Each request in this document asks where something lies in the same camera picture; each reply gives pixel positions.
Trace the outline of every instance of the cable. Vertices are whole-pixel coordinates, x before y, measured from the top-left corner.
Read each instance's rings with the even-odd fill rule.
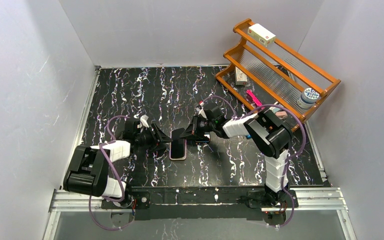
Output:
[[[126,225],[124,226],[119,226],[119,227],[107,227],[107,226],[104,226],[104,225],[101,225],[97,219],[95,218],[93,212],[92,212],[92,196],[89,196],[89,213],[90,213],[90,216],[92,217],[92,221],[100,228],[104,229],[104,230],[108,230],[108,231],[119,231],[119,230],[123,230],[124,228],[126,228],[127,226],[129,226],[131,223],[133,223],[133,220],[135,220],[135,215],[133,215],[133,220],[129,223],[127,223]]]
[[[113,116],[111,117],[108,122],[106,123],[106,131],[108,132],[108,134],[111,136],[111,141],[115,141],[116,140],[116,136],[114,135],[114,133],[110,130],[110,123],[114,120],[114,119],[119,119],[119,118],[124,118],[124,119],[128,119],[129,117],[128,116],[124,116],[124,115],[117,115],[117,116]]]
[[[126,209],[126,208],[130,207],[130,206],[133,204],[133,202],[135,202],[134,199],[132,199],[131,202],[130,202],[127,206],[121,206],[121,205],[120,205],[120,208],[122,208],[122,209]]]
[[[282,211],[282,213],[286,212],[286,209],[288,208],[288,202],[285,201],[285,209]]]
[[[280,204],[280,209],[279,209],[279,211],[277,211],[277,212],[280,213],[280,212],[282,211],[283,208],[284,208],[284,203],[282,202],[282,203]]]
[[[133,215],[133,217],[135,216],[135,209],[136,209],[136,202],[137,202],[137,201],[138,201],[138,200],[135,199],[135,200],[134,200],[133,207],[131,207],[131,214]]]
[[[301,121],[298,119],[298,117],[295,116],[295,114],[293,114],[289,109],[287,109],[284,106],[275,105],[275,104],[263,104],[261,106],[258,106],[256,108],[254,108],[253,110],[251,110],[247,114],[245,114],[243,116],[243,118],[254,114],[255,111],[260,112],[260,110],[262,108],[265,108],[265,107],[274,107],[274,108],[278,108],[278,109],[281,109],[281,110],[287,112],[298,123],[299,129],[301,129],[301,134],[302,134],[302,144],[301,144],[301,147],[299,148],[299,150],[295,154],[290,155],[290,156],[288,156],[285,159],[285,163],[286,164],[285,164],[285,167],[283,169],[282,178],[280,179],[280,185],[281,185],[282,190],[290,197],[290,200],[292,202],[292,209],[291,209],[291,213],[290,213],[289,218],[283,224],[279,225],[279,227],[283,227],[283,226],[287,225],[291,221],[292,217],[294,216],[294,211],[295,211],[294,197],[285,189],[285,186],[284,186],[284,180],[285,180],[286,171],[287,171],[287,169],[289,167],[289,160],[294,158],[294,157],[296,157],[296,156],[298,156],[298,155],[300,155],[303,152],[304,147],[306,146],[307,136],[306,136],[306,131],[304,130],[304,126],[301,123]]]
[[[108,162],[108,165],[109,167],[111,168],[111,171],[112,171],[112,174],[114,175],[114,178],[117,179],[118,181],[118,184],[120,184],[120,188],[121,188],[121,192],[122,192],[122,196],[120,199],[113,199],[113,198],[110,198],[108,196],[103,196],[104,199],[108,200],[108,201],[111,201],[111,202],[122,202],[124,199],[125,199],[125,189],[123,187],[123,182],[119,176],[119,173],[117,172],[116,168],[114,167],[114,164],[113,162],[111,161],[110,157],[108,157],[108,154],[105,152],[103,146],[105,145],[108,145],[108,144],[112,144],[114,143],[114,141],[116,140],[116,136],[114,136],[114,133],[110,130],[110,123],[114,120],[114,119],[118,119],[118,118],[125,118],[125,119],[128,119],[129,117],[128,116],[124,116],[124,115],[117,115],[117,116],[113,116],[110,120],[108,120],[108,123],[106,124],[105,128],[107,130],[107,132],[109,133],[109,135],[111,136],[111,141],[108,142],[108,143],[100,143],[99,144],[99,149],[100,151],[102,152],[103,156],[105,157],[106,161]],[[108,231],[118,231],[118,230],[122,230],[124,229],[125,227],[129,226],[133,220],[134,220],[134,217],[135,215],[133,214],[133,220],[131,222],[129,222],[128,224],[124,225],[124,226],[121,226],[121,227],[117,227],[117,228],[111,228],[111,227],[106,227],[106,226],[103,226],[101,225],[96,219],[95,219],[95,216],[94,214],[92,213],[92,207],[91,207],[91,201],[92,201],[92,196],[89,196],[89,213],[90,213],[90,216],[92,217],[92,220],[93,222],[100,228],[104,229],[104,230],[108,230]]]
[[[207,101],[208,99],[212,99],[212,98],[218,98],[218,99],[223,100],[225,103],[227,103],[227,105],[229,105],[230,109],[231,109],[232,112],[233,112],[233,117],[236,117],[236,111],[235,111],[235,109],[232,107],[232,105],[230,104],[230,102],[228,102],[226,99],[222,98],[221,96],[211,95],[211,96],[205,98],[204,100],[202,100],[202,102],[205,102],[205,101]]]
[[[113,142],[114,141],[110,141],[109,143],[100,143],[99,144],[99,149],[102,152],[102,154],[103,154],[104,158],[106,159],[106,161],[108,162],[108,165],[111,168],[112,174],[114,174],[114,178],[118,181],[118,184],[120,184],[122,195],[121,195],[120,199],[113,199],[113,198],[108,197],[108,196],[103,196],[103,198],[108,200],[108,201],[111,201],[111,202],[119,203],[119,202],[122,202],[125,199],[125,188],[123,187],[122,179],[119,176],[119,173],[117,172],[116,167],[114,167],[113,162],[111,161],[110,157],[108,156],[108,154],[105,152],[105,150],[103,148],[103,146],[108,145],[108,144],[112,144]]]

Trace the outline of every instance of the phone screen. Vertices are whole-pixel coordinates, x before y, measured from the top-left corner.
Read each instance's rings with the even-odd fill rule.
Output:
[[[186,159],[186,139],[180,138],[180,135],[185,131],[184,128],[179,128],[171,131],[170,143],[170,159],[185,160]]]

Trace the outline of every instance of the pink highlighter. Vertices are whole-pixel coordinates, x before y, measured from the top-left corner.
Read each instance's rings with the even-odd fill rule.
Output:
[[[263,105],[259,100],[258,98],[254,95],[253,91],[251,90],[246,90],[246,100],[248,100],[248,102],[254,107],[259,107],[261,105]]]

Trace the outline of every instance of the round container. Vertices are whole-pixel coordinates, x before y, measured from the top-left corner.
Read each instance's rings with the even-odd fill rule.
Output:
[[[302,109],[309,109],[314,105],[319,97],[320,94],[309,87],[301,93],[301,96],[298,98],[296,103],[298,103]]]

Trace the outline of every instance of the black tabletop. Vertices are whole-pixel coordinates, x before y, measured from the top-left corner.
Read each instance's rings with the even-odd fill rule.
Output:
[[[104,127],[116,115],[138,118],[142,115],[154,120],[162,131],[186,128],[195,114],[195,106],[210,95],[218,95],[230,102],[238,116],[247,112],[240,103],[215,79],[223,67],[147,67],[101,69],[93,95],[86,127],[84,145],[109,141]],[[245,93],[251,89],[262,103],[274,103],[264,90],[252,82],[239,87]],[[214,100],[227,117],[232,111],[220,100]],[[116,133],[123,129],[124,120],[114,122]],[[290,152],[301,146],[301,132],[294,133]],[[262,185],[266,177],[263,154],[254,142],[243,137],[231,139],[211,135],[209,143],[188,142],[186,160],[171,161],[169,153],[157,156],[147,151],[136,151],[115,163],[121,178],[133,187],[199,187],[199,186],[254,186]],[[311,144],[291,160],[287,177],[291,185],[322,185],[322,178]]]

